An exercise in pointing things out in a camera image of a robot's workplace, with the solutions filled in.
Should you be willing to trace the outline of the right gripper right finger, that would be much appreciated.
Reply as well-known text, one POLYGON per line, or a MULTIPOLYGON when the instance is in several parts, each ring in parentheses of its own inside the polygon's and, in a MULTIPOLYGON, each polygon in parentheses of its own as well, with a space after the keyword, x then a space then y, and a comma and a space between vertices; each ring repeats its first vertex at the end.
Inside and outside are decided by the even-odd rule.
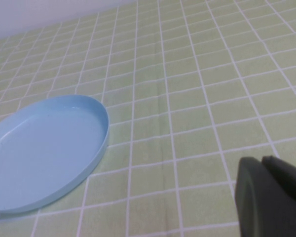
POLYGON ((296 198, 296 167, 274 156, 264 156, 262 164, 281 188, 289 196, 296 198))

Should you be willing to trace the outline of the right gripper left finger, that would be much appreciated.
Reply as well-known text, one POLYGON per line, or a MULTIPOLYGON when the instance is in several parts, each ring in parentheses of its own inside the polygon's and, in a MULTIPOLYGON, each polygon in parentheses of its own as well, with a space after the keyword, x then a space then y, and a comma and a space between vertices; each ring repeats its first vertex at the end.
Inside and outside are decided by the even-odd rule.
POLYGON ((296 197, 256 158, 241 158, 235 202, 243 237, 296 237, 296 197))

